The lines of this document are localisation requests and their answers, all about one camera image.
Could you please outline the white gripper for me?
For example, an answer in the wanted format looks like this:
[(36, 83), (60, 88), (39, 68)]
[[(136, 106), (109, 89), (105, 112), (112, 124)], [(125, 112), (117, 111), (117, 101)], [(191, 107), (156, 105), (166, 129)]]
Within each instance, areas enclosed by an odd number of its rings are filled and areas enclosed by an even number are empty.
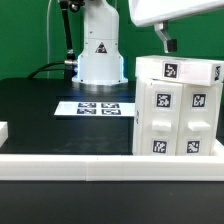
[(154, 25), (165, 53), (177, 51), (177, 40), (168, 34), (169, 20), (224, 7), (224, 0), (128, 0), (130, 17), (138, 26)]

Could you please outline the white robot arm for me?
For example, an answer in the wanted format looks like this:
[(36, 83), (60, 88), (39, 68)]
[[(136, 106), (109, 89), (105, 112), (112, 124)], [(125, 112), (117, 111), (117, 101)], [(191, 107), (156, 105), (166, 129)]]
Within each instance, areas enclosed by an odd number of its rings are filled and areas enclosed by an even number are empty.
[[(127, 83), (123, 57), (118, 51), (119, 15), (107, 0), (84, 0), (84, 49), (78, 56), (73, 82), (112, 86)], [(154, 26), (166, 53), (177, 50), (167, 23), (224, 7), (224, 0), (128, 0), (131, 21), (138, 27)]]

